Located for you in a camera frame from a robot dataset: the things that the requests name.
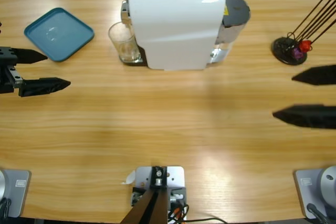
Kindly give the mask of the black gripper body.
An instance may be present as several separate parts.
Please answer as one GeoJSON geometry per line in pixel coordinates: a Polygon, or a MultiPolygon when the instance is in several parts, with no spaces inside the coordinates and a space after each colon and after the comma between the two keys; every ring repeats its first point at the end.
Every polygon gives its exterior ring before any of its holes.
{"type": "Polygon", "coordinates": [[[23,78],[16,71],[18,57],[10,47],[1,47],[1,94],[13,93],[20,88],[23,78]]]}

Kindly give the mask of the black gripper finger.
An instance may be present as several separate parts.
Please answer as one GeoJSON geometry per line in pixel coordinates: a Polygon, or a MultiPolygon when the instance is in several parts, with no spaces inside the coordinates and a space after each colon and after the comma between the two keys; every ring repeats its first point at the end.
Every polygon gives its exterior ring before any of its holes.
{"type": "Polygon", "coordinates": [[[13,48],[17,64],[32,64],[48,59],[45,55],[31,49],[13,48]]]}
{"type": "Polygon", "coordinates": [[[313,86],[334,85],[335,65],[312,67],[295,75],[291,79],[313,86]]]}
{"type": "Polygon", "coordinates": [[[70,81],[61,78],[40,78],[36,80],[24,80],[19,88],[20,97],[30,97],[54,93],[65,89],[71,84],[70,81]]]}
{"type": "Polygon", "coordinates": [[[273,117],[299,127],[335,130],[335,106],[293,105],[272,113],[273,117]]]}

